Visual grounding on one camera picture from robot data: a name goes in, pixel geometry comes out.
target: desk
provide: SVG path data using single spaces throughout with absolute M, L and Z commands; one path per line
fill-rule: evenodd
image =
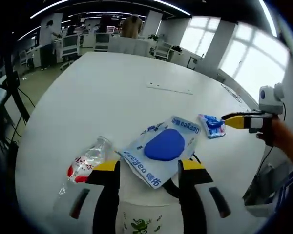
M 189 88 L 195 95 L 147 88 L 152 81 Z M 15 174 L 20 208 L 35 221 L 46 218 L 71 162 L 99 135 L 122 148 L 172 115 L 198 122 L 198 114 L 220 117 L 246 109 L 220 83 L 193 70 L 142 56 L 88 52 L 44 93 L 25 128 Z M 202 131 L 196 154 L 216 183 L 241 198 L 264 148 L 247 130 L 227 128 L 226 136 L 212 140 Z M 121 200 L 176 202 L 164 189 L 149 188 L 126 164 L 121 167 Z

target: human hand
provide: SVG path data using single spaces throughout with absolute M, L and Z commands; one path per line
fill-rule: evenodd
M 273 146 L 281 149 L 293 163 L 293 132 L 279 118 L 272 119 Z M 265 140 L 265 134 L 257 133 L 256 137 Z

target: window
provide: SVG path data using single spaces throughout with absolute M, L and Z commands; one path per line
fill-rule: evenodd
M 180 46 L 204 58 L 219 22 L 219 18 L 193 17 L 186 28 Z
M 260 87 L 282 82 L 288 60 L 289 51 L 278 40 L 240 23 L 220 69 L 258 102 Z

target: round white table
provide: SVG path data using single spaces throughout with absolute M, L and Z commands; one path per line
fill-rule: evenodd
M 148 88 L 151 82 L 194 94 Z M 29 119 L 16 162 L 20 208 L 34 220 L 47 217 L 69 165 L 99 135 L 122 148 L 148 126 L 172 115 L 199 123 L 198 114 L 221 117 L 246 109 L 219 82 L 185 67 L 134 55 L 88 52 L 54 81 Z M 227 134 L 217 139 L 208 139 L 203 130 L 196 155 L 216 183 L 242 197 L 264 148 L 247 130 L 227 127 Z M 128 165 L 121 167 L 121 200 L 146 205 L 175 201 L 164 189 L 148 187 Z

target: blue sponge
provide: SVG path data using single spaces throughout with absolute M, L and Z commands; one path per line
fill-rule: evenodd
M 165 129 L 145 146 L 145 155 L 159 161 L 171 161 L 181 155 L 185 140 L 175 129 Z

